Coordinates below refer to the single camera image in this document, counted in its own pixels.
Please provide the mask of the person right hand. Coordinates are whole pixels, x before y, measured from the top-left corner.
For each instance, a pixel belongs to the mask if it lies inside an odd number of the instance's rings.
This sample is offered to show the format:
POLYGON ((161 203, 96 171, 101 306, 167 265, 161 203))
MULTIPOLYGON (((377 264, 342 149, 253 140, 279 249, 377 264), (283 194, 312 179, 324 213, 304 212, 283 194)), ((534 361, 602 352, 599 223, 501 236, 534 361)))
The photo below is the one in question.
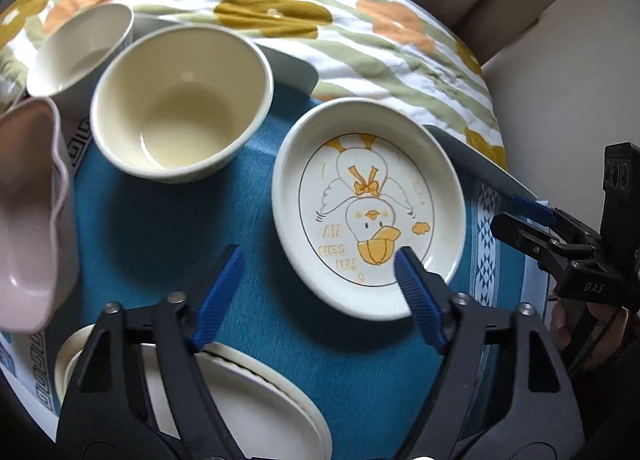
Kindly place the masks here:
POLYGON ((624 307, 558 298, 550 332, 570 374, 602 365, 623 343, 629 320, 624 307))

